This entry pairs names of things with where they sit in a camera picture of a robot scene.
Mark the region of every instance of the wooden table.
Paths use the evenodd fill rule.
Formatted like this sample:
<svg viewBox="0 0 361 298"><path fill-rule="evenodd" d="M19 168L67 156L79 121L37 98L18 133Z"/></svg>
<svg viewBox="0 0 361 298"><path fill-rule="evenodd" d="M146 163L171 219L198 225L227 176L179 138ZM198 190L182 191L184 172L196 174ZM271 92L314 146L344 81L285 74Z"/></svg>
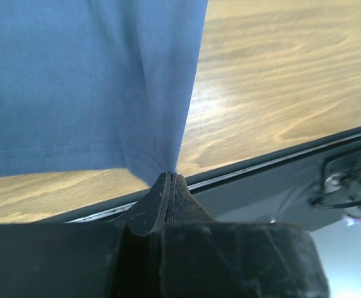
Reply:
<svg viewBox="0 0 361 298"><path fill-rule="evenodd" d="M189 176L361 126L361 0L210 0L178 163ZM146 186L126 170L0 178L0 222Z"/></svg>

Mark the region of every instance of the white floor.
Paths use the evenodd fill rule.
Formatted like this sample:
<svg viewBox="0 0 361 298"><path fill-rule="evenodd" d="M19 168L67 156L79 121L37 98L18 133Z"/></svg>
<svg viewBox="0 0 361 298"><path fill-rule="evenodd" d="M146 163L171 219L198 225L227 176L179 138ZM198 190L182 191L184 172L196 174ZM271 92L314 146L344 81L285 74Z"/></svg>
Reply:
<svg viewBox="0 0 361 298"><path fill-rule="evenodd" d="M332 298L361 298L361 225L336 222L312 233Z"/></svg>

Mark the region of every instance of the wooden tabletop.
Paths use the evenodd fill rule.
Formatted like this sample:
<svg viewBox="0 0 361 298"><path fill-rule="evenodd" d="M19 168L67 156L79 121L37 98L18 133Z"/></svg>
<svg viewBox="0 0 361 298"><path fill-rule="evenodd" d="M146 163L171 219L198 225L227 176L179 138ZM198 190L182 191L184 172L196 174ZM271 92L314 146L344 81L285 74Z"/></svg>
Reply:
<svg viewBox="0 0 361 298"><path fill-rule="evenodd" d="M185 176L361 126L361 0L210 0ZM0 222L146 188L126 170L0 178Z"/></svg>

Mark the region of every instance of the blue t-shirt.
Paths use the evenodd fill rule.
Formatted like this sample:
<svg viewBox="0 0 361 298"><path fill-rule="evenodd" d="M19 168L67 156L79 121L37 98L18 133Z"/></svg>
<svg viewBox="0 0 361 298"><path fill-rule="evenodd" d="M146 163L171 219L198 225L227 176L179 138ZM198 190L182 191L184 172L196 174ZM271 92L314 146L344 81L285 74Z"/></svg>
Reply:
<svg viewBox="0 0 361 298"><path fill-rule="evenodd" d="M0 0L0 176L174 171L207 0Z"/></svg>

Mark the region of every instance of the black object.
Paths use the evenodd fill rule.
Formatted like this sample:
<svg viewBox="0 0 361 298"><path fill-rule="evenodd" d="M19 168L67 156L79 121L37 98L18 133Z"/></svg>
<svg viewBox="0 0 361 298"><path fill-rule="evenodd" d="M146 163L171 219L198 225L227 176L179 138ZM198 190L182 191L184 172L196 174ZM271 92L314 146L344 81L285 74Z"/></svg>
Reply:
<svg viewBox="0 0 361 298"><path fill-rule="evenodd" d="M0 298L329 297L309 234L218 223L163 173L113 222L0 225Z"/></svg>

